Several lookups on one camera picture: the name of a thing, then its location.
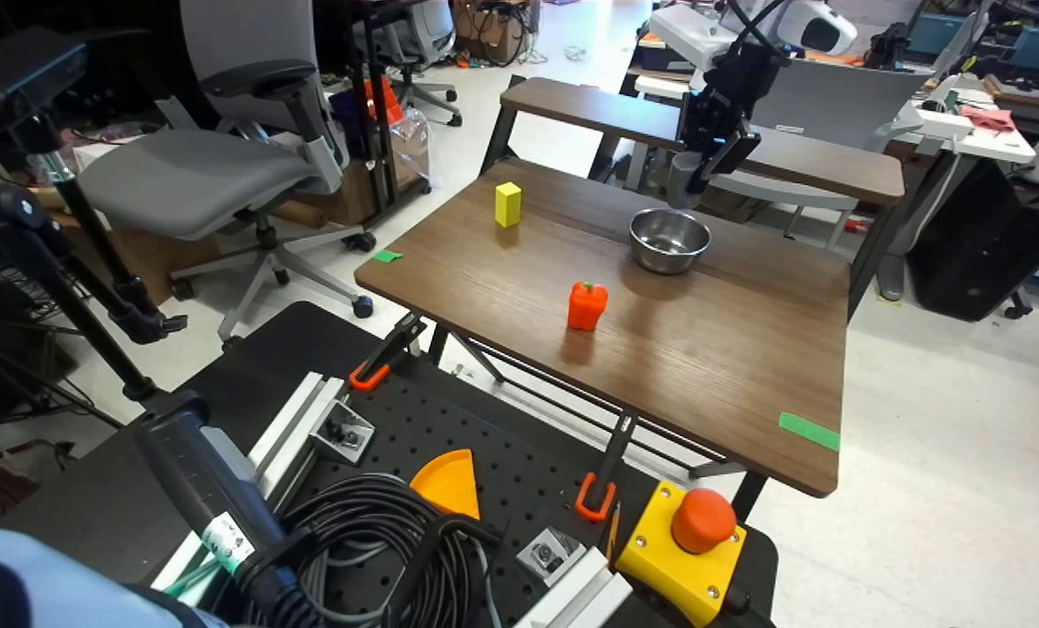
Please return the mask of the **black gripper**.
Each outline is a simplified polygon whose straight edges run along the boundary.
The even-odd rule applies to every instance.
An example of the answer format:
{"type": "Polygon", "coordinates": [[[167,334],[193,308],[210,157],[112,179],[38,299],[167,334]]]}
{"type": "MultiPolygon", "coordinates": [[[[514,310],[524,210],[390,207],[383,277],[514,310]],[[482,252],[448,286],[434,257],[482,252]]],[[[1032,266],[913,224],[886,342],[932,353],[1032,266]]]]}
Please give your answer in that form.
{"type": "Polygon", "coordinates": [[[711,163],[741,163],[761,135],[749,129],[754,87],[732,95],[717,87],[691,91],[680,106],[676,135],[711,163]]]}

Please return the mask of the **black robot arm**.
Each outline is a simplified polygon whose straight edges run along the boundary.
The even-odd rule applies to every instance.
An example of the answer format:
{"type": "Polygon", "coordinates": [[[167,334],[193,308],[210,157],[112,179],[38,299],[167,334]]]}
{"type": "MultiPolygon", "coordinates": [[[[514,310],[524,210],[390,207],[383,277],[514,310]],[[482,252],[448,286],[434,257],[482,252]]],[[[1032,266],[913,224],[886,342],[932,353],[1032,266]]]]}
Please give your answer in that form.
{"type": "Polygon", "coordinates": [[[711,170],[734,170],[761,134],[749,127],[777,68],[805,51],[841,54],[856,27],[831,0],[724,0],[734,37],[680,101],[676,139],[711,170]]]}

